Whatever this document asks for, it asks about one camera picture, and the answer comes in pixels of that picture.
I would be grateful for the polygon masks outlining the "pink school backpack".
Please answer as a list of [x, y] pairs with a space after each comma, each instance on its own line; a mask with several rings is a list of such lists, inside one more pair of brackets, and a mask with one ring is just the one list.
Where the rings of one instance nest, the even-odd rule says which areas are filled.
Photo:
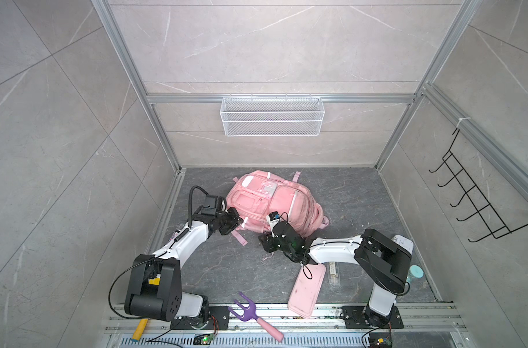
[[234, 178], [235, 185], [226, 201], [228, 207], [236, 208], [240, 215], [242, 221], [238, 229], [270, 233], [267, 217], [274, 212], [304, 238], [318, 229], [325, 229], [330, 221], [309, 188], [300, 184], [300, 175], [297, 171], [290, 181], [272, 172], [253, 171]]

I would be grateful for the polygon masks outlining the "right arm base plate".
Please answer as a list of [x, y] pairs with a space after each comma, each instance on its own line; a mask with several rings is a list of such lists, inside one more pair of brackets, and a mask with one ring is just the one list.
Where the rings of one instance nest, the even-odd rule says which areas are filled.
[[347, 329], [404, 329], [399, 309], [391, 308], [387, 316], [374, 312], [366, 306], [342, 306], [340, 319]]

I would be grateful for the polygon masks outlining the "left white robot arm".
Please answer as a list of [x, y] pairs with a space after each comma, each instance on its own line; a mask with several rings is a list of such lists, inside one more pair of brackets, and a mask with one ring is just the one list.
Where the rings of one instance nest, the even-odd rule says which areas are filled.
[[130, 270], [124, 301], [129, 316], [171, 322], [175, 318], [207, 320], [201, 295], [183, 291], [181, 267], [215, 232], [227, 235], [242, 222], [224, 197], [207, 195], [176, 236], [150, 255], [139, 255]]

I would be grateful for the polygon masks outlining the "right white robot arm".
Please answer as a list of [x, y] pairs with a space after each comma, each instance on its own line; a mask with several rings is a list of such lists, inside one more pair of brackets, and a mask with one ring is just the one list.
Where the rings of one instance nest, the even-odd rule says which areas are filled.
[[375, 229], [347, 239], [303, 239], [277, 212], [266, 217], [271, 232], [259, 237], [266, 252], [281, 251], [290, 261], [301, 265], [301, 274], [292, 292], [297, 313], [313, 311], [320, 292], [326, 264], [340, 262], [360, 266], [373, 280], [371, 297], [365, 307], [368, 323], [389, 321], [398, 296], [406, 293], [414, 243], [401, 235], [389, 238]]

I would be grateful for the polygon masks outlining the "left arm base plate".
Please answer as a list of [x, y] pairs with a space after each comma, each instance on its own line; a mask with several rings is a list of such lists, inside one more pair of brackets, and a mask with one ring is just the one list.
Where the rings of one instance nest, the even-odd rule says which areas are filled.
[[172, 330], [224, 331], [228, 328], [230, 312], [223, 306], [206, 306], [196, 317], [180, 317], [171, 321]]

